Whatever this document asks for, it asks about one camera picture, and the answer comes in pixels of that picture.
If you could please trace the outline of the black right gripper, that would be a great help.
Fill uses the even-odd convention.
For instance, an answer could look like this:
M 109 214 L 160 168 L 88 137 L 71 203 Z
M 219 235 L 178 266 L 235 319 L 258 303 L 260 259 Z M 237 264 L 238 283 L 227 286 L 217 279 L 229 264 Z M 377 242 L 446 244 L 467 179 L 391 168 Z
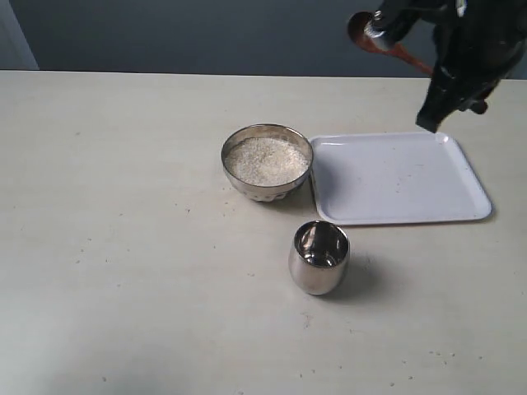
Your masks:
M 417 21 L 434 25 L 433 70 L 401 41 Z M 383 1 L 364 27 L 379 50 L 431 76 L 416 125 L 437 132 L 456 111 L 486 112 L 486 82 L 508 77 L 526 52 L 525 1 Z

